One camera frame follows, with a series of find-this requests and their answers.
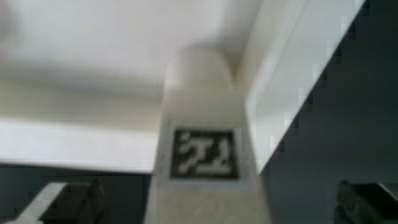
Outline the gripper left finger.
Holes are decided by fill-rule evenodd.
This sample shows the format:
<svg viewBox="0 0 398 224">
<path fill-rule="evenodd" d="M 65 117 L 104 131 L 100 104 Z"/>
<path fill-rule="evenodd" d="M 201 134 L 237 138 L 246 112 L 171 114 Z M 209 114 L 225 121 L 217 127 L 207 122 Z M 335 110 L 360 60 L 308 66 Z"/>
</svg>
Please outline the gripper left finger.
<svg viewBox="0 0 398 224">
<path fill-rule="evenodd" d="M 107 224 L 109 207 L 102 183 L 50 182 L 20 215 L 4 224 Z"/>
</svg>

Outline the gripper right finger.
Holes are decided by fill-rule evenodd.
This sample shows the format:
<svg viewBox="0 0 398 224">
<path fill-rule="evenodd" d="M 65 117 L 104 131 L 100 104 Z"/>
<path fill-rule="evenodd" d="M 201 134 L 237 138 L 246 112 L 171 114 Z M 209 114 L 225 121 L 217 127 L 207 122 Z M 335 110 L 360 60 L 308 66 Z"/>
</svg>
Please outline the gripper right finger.
<svg viewBox="0 0 398 224">
<path fill-rule="evenodd" d="M 351 183 L 338 188 L 335 224 L 398 224 L 398 183 Z"/>
</svg>

